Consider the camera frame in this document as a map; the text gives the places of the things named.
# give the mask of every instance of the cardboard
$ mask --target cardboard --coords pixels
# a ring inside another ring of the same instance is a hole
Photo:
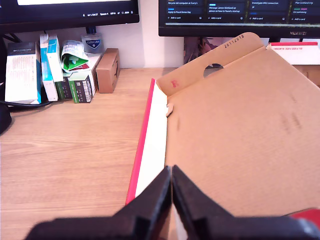
[[[38,43],[8,44],[5,79],[6,102],[41,103],[41,57]]]
[[[64,80],[64,76],[61,68],[60,45],[56,34],[49,36],[46,56],[48,58],[53,81],[55,83],[62,82]]]
[[[101,54],[88,54],[89,70],[73,72],[68,77],[74,103],[91,103],[98,87],[96,68],[101,57]]]
[[[112,94],[120,74],[120,58],[117,48],[107,48],[96,68],[99,93]]]
[[[42,83],[45,89],[48,101],[58,101],[58,93],[55,86],[54,78],[51,73],[47,52],[49,44],[49,35],[40,35],[40,54],[41,54],[41,70],[42,70]]]
[[[164,169],[167,96],[152,79],[125,203],[139,196]]]
[[[56,90],[60,100],[73,99],[72,93],[69,85],[69,78],[72,73],[64,72],[63,81],[58,81],[55,83]]]
[[[318,42],[275,42],[269,48],[320,86],[320,48]]]
[[[204,78],[215,63],[223,69]],[[165,164],[223,208],[282,216],[320,206],[320,89],[257,35],[241,34],[156,83],[172,105]]]

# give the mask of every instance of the monitor screen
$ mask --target monitor screen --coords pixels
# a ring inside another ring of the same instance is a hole
[[[159,0],[161,36],[320,37],[319,0]]]
[[[139,22],[138,0],[0,0],[0,33]]]

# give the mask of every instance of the cardboard box lid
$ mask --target cardboard box lid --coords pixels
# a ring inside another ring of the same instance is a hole
[[[269,47],[291,65],[320,65],[320,49],[316,41],[274,42]]]
[[[224,69],[203,77],[212,63]],[[177,164],[235,216],[320,206],[320,89],[253,33],[158,79]]]

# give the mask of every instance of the printed label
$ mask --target printed label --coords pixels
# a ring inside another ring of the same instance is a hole
[[[85,80],[77,80],[77,81],[70,81],[75,87],[75,95],[78,101],[75,103],[90,103],[93,97],[90,78],[89,76],[86,77]]]
[[[229,42],[227,42],[226,44],[224,44],[224,48],[226,49],[227,47],[231,46],[232,44],[235,44],[236,42],[238,42],[239,40],[243,39],[245,36],[243,34],[235,37],[234,39],[230,40]]]
[[[90,48],[93,48],[93,49],[96,49],[97,47],[99,47],[101,41],[100,39],[97,39],[97,40],[86,40],[85,41],[86,44],[89,45]]]

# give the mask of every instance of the white wall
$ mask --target white wall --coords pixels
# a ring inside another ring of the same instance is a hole
[[[158,0],[140,0],[140,22],[99,26],[105,48],[119,48],[122,68],[179,67],[183,64],[183,37],[158,36]],[[84,27],[50,30],[59,41],[81,40]],[[43,32],[18,33],[22,41],[37,41]]]

